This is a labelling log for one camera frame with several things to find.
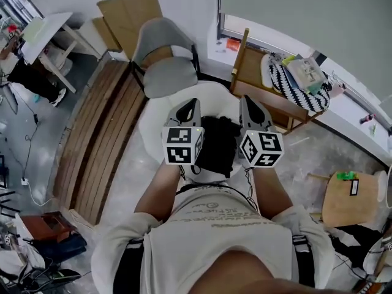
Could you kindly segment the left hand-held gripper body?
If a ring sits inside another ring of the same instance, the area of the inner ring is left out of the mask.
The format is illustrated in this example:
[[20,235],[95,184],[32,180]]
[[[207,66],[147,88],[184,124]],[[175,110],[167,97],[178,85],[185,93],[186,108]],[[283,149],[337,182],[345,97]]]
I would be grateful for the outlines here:
[[176,111],[169,113],[162,128],[162,146],[168,165],[195,165],[202,150],[205,130],[201,124],[180,124]]

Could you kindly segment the white daisy-shaped plush cushion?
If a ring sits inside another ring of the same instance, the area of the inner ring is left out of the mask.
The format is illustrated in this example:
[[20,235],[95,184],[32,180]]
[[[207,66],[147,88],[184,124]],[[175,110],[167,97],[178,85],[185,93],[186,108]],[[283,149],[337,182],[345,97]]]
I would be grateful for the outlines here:
[[[192,98],[197,98],[200,101],[201,118],[204,116],[215,118],[224,116],[239,124],[239,99],[219,83],[202,81],[175,94],[151,99],[146,105],[138,126],[147,153],[156,161],[165,162],[162,128],[167,122],[169,113],[172,110],[178,110],[184,102]],[[186,178],[199,183],[219,182],[229,179],[224,175],[199,169],[195,165],[179,165],[179,167]],[[241,170],[238,144],[232,168],[230,178]]]

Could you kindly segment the black backpack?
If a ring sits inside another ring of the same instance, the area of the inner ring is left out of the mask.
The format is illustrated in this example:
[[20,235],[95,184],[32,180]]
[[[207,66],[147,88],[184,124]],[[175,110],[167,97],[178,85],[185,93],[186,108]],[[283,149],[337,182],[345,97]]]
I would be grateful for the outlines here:
[[201,121],[204,140],[195,166],[230,178],[241,126],[224,116],[204,116]]

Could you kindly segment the person's left forearm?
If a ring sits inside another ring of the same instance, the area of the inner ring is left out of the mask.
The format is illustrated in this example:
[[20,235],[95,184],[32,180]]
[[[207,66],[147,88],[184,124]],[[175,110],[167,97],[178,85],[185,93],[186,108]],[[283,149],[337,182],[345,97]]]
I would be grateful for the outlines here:
[[146,213],[159,222],[170,217],[181,176],[179,165],[162,162],[149,186],[139,199],[134,213]]

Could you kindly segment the person's right forearm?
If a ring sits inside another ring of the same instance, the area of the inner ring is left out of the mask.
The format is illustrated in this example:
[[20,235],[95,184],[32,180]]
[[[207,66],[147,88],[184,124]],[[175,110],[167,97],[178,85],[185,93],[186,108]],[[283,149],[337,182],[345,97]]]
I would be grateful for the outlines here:
[[271,220],[293,206],[274,168],[254,168],[252,174],[261,216]]

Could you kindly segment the grey upholstered chair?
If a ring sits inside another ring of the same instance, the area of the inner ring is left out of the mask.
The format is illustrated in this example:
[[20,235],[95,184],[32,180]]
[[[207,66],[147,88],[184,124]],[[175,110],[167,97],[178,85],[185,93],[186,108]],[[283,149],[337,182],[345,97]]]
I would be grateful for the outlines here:
[[[141,68],[147,56],[172,46],[189,51],[192,57],[169,56],[146,69]],[[164,17],[153,18],[142,25],[130,65],[134,78],[149,99],[169,96],[196,85],[200,75],[196,44],[172,20]]]

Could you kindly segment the black and white striped cushion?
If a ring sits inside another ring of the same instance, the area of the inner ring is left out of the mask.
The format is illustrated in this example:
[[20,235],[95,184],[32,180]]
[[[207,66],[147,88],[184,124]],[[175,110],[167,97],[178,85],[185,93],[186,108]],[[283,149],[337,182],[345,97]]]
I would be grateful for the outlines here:
[[282,65],[272,64],[268,66],[268,69],[274,89],[297,106],[316,113],[325,111],[330,106],[332,84],[329,80],[322,84],[316,94],[312,94],[300,88],[291,87]]

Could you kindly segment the pale illustrated book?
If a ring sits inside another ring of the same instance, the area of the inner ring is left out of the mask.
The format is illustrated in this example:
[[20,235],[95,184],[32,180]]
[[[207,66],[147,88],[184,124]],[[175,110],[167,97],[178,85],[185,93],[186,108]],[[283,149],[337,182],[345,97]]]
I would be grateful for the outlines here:
[[326,82],[326,76],[312,57],[294,59],[286,64],[286,68],[301,89]]

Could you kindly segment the wooden slatted platform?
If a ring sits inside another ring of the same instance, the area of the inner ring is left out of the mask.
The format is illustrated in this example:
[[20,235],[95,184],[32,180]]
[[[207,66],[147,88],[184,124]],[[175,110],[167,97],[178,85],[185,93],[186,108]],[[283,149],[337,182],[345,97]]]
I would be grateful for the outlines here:
[[119,161],[147,98],[130,64],[109,61],[73,121],[53,195],[91,225],[100,222]]

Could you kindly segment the pink tumbler cup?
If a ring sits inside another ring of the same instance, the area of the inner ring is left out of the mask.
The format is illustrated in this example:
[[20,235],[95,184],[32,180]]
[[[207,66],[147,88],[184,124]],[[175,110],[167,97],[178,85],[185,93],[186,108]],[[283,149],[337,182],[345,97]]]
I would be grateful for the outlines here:
[[329,91],[330,99],[337,97],[342,94],[346,90],[345,83],[335,82],[331,86],[331,90]]

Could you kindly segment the round wooden stool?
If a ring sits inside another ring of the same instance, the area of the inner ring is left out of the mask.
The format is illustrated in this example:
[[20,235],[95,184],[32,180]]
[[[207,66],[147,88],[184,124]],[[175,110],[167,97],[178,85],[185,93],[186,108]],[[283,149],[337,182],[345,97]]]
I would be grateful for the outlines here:
[[339,181],[336,173],[329,176],[307,174],[309,178],[326,182],[322,208],[311,213],[314,218],[329,227],[342,227],[374,223],[377,216],[392,211],[388,205],[385,171],[373,175],[356,172],[358,179],[352,181]]

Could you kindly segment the small cardboard box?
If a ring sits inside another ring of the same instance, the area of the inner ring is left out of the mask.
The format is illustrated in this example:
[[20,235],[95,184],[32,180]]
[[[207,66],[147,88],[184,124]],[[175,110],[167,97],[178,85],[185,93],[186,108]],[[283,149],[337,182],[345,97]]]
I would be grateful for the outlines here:
[[99,35],[101,36],[108,51],[114,51],[118,53],[122,52],[123,49],[121,48],[119,42],[117,41],[114,33],[111,31],[104,17],[93,18],[92,23]]

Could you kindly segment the person's chin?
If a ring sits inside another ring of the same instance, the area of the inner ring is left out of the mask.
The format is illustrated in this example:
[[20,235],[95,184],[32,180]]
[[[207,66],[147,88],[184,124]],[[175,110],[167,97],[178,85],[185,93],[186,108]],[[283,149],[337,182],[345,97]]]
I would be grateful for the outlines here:
[[276,279],[256,256],[227,251],[219,256],[189,291],[189,294],[346,294],[317,290],[296,282]]

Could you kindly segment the brown wooden box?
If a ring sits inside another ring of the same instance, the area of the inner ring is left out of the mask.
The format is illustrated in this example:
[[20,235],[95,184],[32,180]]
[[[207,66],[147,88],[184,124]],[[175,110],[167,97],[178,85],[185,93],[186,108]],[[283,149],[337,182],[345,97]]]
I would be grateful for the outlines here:
[[42,215],[21,216],[21,221],[36,241],[56,241],[60,243],[76,230],[60,211]]

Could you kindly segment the white trestle table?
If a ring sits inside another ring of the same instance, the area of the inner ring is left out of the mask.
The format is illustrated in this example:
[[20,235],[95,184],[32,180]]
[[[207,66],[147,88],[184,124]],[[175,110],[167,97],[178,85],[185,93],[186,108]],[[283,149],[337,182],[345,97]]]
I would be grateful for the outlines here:
[[21,52],[28,64],[33,64],[36,59],[41,58],[41,63],[46,64],[48,70],[56,75],[69,91],[75,93],[77,90],[69,83],[66,77],[62,75],[57,65],[51,62],[45,54],[45,47],[47,44],[60,29],[63,29],[73,38],[73,42],[60,57],[60,64],[67,59],[70,52],[78,44],[84,47],[89,54],[95,56],[97,59],[101,58],[99,52],[97,52],[83,36],[74,31],[67,24],[67,21],[72,15],[72,12],[63,12],[50,14],[43,19],[37,17],[33,18],[23,31],[24,45],[21,48]]

